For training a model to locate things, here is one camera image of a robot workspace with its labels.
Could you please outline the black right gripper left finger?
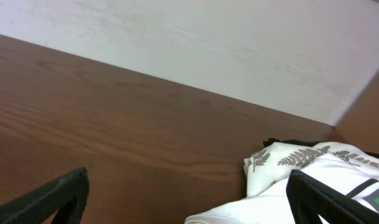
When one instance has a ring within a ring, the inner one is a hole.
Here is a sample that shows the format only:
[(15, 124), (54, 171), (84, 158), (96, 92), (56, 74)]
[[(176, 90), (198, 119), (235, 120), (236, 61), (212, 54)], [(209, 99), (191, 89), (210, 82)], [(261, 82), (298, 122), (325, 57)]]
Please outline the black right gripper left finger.
[(0, 223), (80, 223), (90, 183), (84, 167), (72, 170), (41, 187), (0, 206)]

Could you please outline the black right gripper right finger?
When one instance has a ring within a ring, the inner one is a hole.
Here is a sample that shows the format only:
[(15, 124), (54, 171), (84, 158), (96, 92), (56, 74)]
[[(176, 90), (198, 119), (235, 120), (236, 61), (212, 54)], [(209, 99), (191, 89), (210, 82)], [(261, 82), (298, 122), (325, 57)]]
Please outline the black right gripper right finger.
[(292, 170), (286, 195), (296, 223), (379, 223), (378, 180), (368, 179), (342, 194), (300, 170)]

